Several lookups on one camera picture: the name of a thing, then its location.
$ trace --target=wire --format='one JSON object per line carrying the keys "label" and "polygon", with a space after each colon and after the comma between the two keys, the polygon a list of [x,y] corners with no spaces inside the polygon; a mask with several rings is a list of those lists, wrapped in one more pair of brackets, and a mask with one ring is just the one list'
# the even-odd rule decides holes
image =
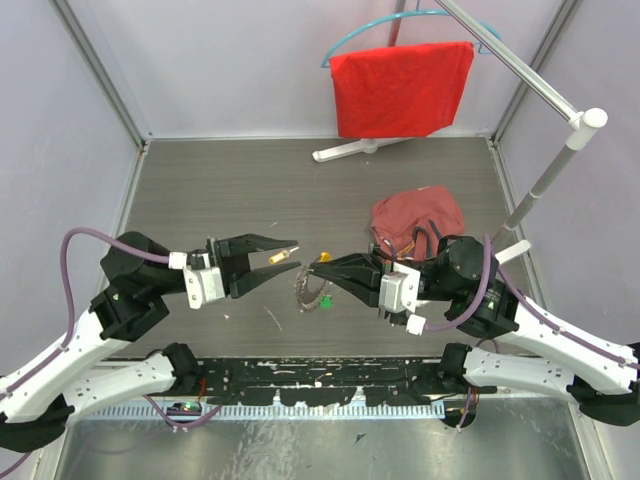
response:
{"label": "wire", "polygon": [[11,475],[13,472],[15,472],[18,468],[20,468],[20,465],[22,465],[27,458],[29,458],[29,456],[32,454],[33,452],[29,452],[29,453],[25,453],[23,456],[21,456],[18,461],[16,463],[14,463],[13,465],[11,465],[9,468],[7,468],[4,472],[0,472],[0,478],[6,478],[9,475]]}
{"label": "wire", "polygon": [[202,385],[202,388],[200,389],[200,395],[198,395],[198,400],[197,400],[198,403],[200,403],[200,400],[202,399],[204,392],[207,390],[207,379],[201,378],[200,385]]}
{"label": "wire", "polygon": [[487,287],[489,286],[489,277],[491,276],[491,259],[493,255],[491,254],[491,239],[489,235],[484,234],[483,238],[484,245],[484,257],[482,260],[482,273],[480,274],[480,285],[478,286],[478,290],[476,291],[475,296],[473,297],[473,301],[467,307],[467,309],[455,320],[452,320],[449,323],[444,323],[440,325],[428,325],[425,323],[424,330],[427,332],[442,332],[444,330],[451,330],[454,328],[458,328],[464,322],[469,320],[471,316],[475,313],[475,311],[482,303],[484,299],[484,294],[487,291]]}
{"label": "wire", "polygon": [[[116,247],[117,249],[122,250],[125,253],[142,258],[143,260],[148,260],[150,262],[161,263],[165,265],[169,264],[169,257],[167,256],[154,255],[149,252],[138,250],[137,248],[134,248],[130,245],[122,243],[119,240],[116,240],[115,238],[112,238],[108,235],[105,235],[102,232],[99,232],[98,230],[94,230],[93,228],[76,227],[69,230],[64,236],[64,238],[62,239],[62,244],[60,245],[60,274],[62,276],[62,286],[64,288],[64,295],[67,301],[67,313],[68,313],[66,334],[62,339],[62,342],[60,343],[58,348],[56,348],[49,355],[47,355],[47,357],[44,360],[42,360],[38,365],[33,367],[31,370],[25,373],[22,377],[20,377],[14,383],[9,385],[5,392],[0,393],[0,401],[9,397],[12,392],[14,392],[18,388],[20,388],[22,385],[24,385],[26,382],[31,380],[34,376],[36,376],[39,372],[41,372],[45,367],[47,367],[47,365],[51,364],[51,362],[53,362],[56,358],[58,358],[58,356],[63,351],[65,351],[65,349],[71,343],[71,339],[73,338],[73,332],[76,324],[76,311],[75,311],[75,305],[73,303],[71,281],[69,279],[69,266],[67,262],[67,253],[69,250],[69,242],[74,236],[79,234],[88,235],[90,237],[97,238],[98,240],[102,240],[103,242],[106,242],[109,245]],[[31,455],[31,453],[32,452],[26,453],[25,455],[20,457],[16,463],[14,463],[4,472],[0,472],[0,479],[5,478],[6,476],[13,473],[17,468],[19,468],[20,465],[22,465],[27,460],[27,458],[29,458],[29,455]]]}
{"label": "wire", "polygon": [[197,427],[202,427],[203,425],[206,425],[207,422],[211,418],[216,416],[220,412],[220,410],[222,410],[222,407],[224,407],[224,405],[217,405],[209,413],[203,415],[202,417],[200,417],[197,420],[194,420],[193,422],[180,423],[180,422],[176,422],[176,421],[172,420],[166,413],[164,413],[164,410],[162,410],[160,405],[158,405],[156,403],[156,401],[153,398],[151,398],[149,395],[145,395],[144,398],[147,399],[147,401],[151,404],[153,409],[158,413],[158,415],[160,415],[164,419],[165,422],[167,422],[172,427],[176,427],[176,428],[197,428]]}
{"label": "wire", "polygon": [[471,408],[471,397],[473,396],[473,388],[469,387],[467,389],[467,403],[464,405],[464,410],[462,411],[462,417],[460,417],[460,421],[456,426],[456,429],[459,432],[462,432],[462,426],[464,425],[464,421],[467,419],[467,415],[469,414],[469,409]]}
{"label": "wire", "polygon": [[495,348],[496,353],[500,353],[500,347],[498,346],[498,342],[496,342],[493,338],[483,338],[482,340],[478,341],[478,343],[476,343],[476,347],[479,347],[484,342],[493,343],[493,348]]}
{"label": "wire", "polygon": [[445,398],[457,397],[458,395],[460,395],[460,394],[459,393],[449,393],[448,395],[441,395],[441,396],[436,397],[436,398],[430,398],[429,400],[431,402],[437,402],[438,400],[444,400]]}
{"label": "wire", "polygon": [[578,345],[591,350],[594,353],[597,353],[599,355],[602,355],[605,358],[608,358],[609,360],[618,363],[620,366],[624,366],[624,367],[630,367],[630,368],[634,368],[636,370],[640,370],[640,364],[637,362],[631,362],[628,361],[626,358],[624,357],[619,357],[618,355],[615,355],[613,353],[610,353],[596,345],[593,345],[592,343],[588,342],[587,340],[580,338],[579,336],[568,332],[566,330],[564,330],[563,328],[560,328],[559,325],[557,325],[556,323],[552,322],[551,320],[549,320],[547,317],[545,317],[544,315],[542,315],[538,310],[536,310],[530,303],[529,301],[524,297],[524,295],[522,295],[522,293],[520,293],[520,291],[518,290],[518,288],[515,286],[513,280],[511,280],[511,277],[509,277],[509,275],[507,274],[507,272],[505,272],[504,268],[502,268],[501,266],[498,266],[498,273],[500,274],[500,276],[502,277],[502,279],[504,280],[504,283],[507,285],[507,287],[509,288],[509,290],[511,290],[511,293],[513,293],[513,295],[516,297],[516,299],[518,299],[518,302],[520,302],[520,305],[522,305],[531,315],[533,315],[536,320],[539,320],[540,323],[543,323],[544,325],[546,325],[547,327],[549,327],[551,330],[553,330],[555,333],[562,335],[564,337],[567,337],[570,340],[573,340],[575,343],[577,343]]}

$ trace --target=blue hanger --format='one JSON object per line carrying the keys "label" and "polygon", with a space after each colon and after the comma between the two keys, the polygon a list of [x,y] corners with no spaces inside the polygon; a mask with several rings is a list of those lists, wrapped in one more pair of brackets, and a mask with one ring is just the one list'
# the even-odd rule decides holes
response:
{"label": "blue hanger", "polygon": [[[386,17],[380,17],[377,20],[374,20],[373,22],[369,22],[366,25],[361,26],[360,28],[356,28],[353,32],[351,32],[350,34],[348,34],[347,36],[339,40],[333,47],[329,49],[324,59],[322,60],[322,64],[320,66],[322,68],[329,68],[329,58],[331,57],[331,55],[333,55],[334,52],[338,48],[340,48],[342,45],[347,43],[356,35],[360,35],[365,30],[369,30],[370,28],[375,27],[376,25],[380,25],[381,23],[392,22],[393,20],[398,20],[400,18],[421,17],[425,15],[439,15],[443,17],[448,17],[449,13],[446,10],[412,10],[408,12],[394,13],[393,15],[387,15]],[[480,23],[484,28],[489,30],[498,40],[502,40],[502,37],[500,36],[500,34],[493,27],[491,27],[489,24],[483,21],[480,21]],[[480,42],[474,43],[473,46],[474,47],[478,46],[478,53],[481,55],[491,54],[491,52],[485,51],[484,45],[482,45],[482,43]]]}

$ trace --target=small object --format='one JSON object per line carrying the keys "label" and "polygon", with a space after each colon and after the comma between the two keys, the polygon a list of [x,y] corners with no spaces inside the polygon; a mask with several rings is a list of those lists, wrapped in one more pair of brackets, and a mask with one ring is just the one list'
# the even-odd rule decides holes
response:
{"label": "small object", "polygon": [[192,422],[202,415],[202,404],[200,402],[176,402],[167,408],[167,415],[178,423]]}
{"label": "small object", "polygon": [[[324,263],[330,260],[331,254],[329,254],[329,252],[321,252],[314,263]],[[312,310],[315,310],[320,306],[322,302],[324,302],[324,306],[322,306],[322,308],[331,308],[331,305],[333,303],[331,298],[329,298],[329,300],[325,299],[325,297],[329,296],[329,286],[331,285],[331,283],[325,280],[322,282],[322,285],[320,285],[319,288],[315,290],[309,290],[308,284],[310,272],[311,269],[309,267],[303,267],[302,270],[298,273],[296,281],[294,283],[294,293],[296,296],[296,301],[302,308],[300,312],[310,312]]]}
{"label": "small object", "polygon": [[333,298],[331,295],[323,295],[320,299],[320,308],[329,310],[333,306]]}
{"label": "small object", "polygon": [[284,249],[281,252],[276,253],[275,255],[272,255],[271,257],[269,257],[269,263],[271,265],[275,265],[276,263],[280,263],[281,261],[289,258],[291,256],[291,254],[293,252],[295,252],[296,250],[298,250],[300,247],[293,247],[290,249]]}
{"label": "small object", "polygon": [[420,315],[411,315],[407,320],[407,332],[412,335],[422,335],[427,319]]}

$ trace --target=dark red cloth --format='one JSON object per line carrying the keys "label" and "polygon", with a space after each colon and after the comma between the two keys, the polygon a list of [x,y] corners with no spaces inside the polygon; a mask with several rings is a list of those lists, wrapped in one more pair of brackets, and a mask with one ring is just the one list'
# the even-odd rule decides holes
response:
{"label": "dark red cloth", "polygon": [[396,193],[376,203],[372,213],[376,243],[398,259],[425,260],[436,255],[442,237],[464,233],[460,207],[440,186]]}
{"label": "dark red cloth", "polygon": [[472,61],[469,42],[375,48],[331,57],[338,134],[426,137],[448,127]]}

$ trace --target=metal frame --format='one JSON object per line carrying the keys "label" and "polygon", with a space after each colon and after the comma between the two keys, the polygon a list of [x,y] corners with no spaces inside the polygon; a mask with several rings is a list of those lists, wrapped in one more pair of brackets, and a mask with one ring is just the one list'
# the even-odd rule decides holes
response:
{"label": "metal frame", "polygon": [[507,68],[520,77],[534,92],[549,104],[565,120],[571,120],[578,110],[558,93],[546,80],[533,71],[520,57],[509,50],[500,40],[495,38],[475,18],[451,0],[435,0],[438,5],[449,12],[465,30],[480,40]]}
{"label": "metal frame", "polygon": [[[573,15],[577,11],[581,3],[582,0],[562,0],[562,4],[558,8],[555,17],[551,21],[549,28],[542,37],[542,42],[538,46],[536,53],[533,55],[533,60],[529,65],[533,70],[538,72],[545,65],[547,59],[557,45],[562,32],[564,32],[569,22],[571,22]],[[498,122],[496,131],[491,137],[491,140],[494,143],[497,144],[504,138],[511,120],[515,116],[518,108],[520,108],[520,105],[524,101],[524,98],[527,95],[528,91],[529,89],[527,88],[527,84],[524,81],[520,81],[518,88],[516,89],[513,97],[511,98],[511,101],[509,102],[509,106]]]}
{"label": "metal frame", "polygon": [[122,121],[123,125],[129,132],[131,139],[138,146],[139,149],[143,149],[149,142],[149,132],[142,132],[136,125],[129,109],[127,108],[122,96],[118,92],[114,82],[112,81],[104,63],[98,56],[96,49],[92,45],[89,37],[87,36],[84,28],[78,21],[78,17],[69,5],[68,0],[49,0],[64,26],[67,28],[69,35],[73,39],[74,43],[78,47],[80,54],[87,62],[87,66],[95,76],[98,84],[104,91],[107,99],[116,111],[116,114]]}
{"label": "metal frame", "polygon": [[[404,7],[407,4],[407,0],[396,0],[396,8],[393,10],[393,13],[404,12]],[[389,41],[387,42],[388,47],[395,47],[396,42],[398,41],[398,34],[400,33],[400,24],[402,23],[401,18],[395,19],[391,22],[391,30],[389,30]]]}

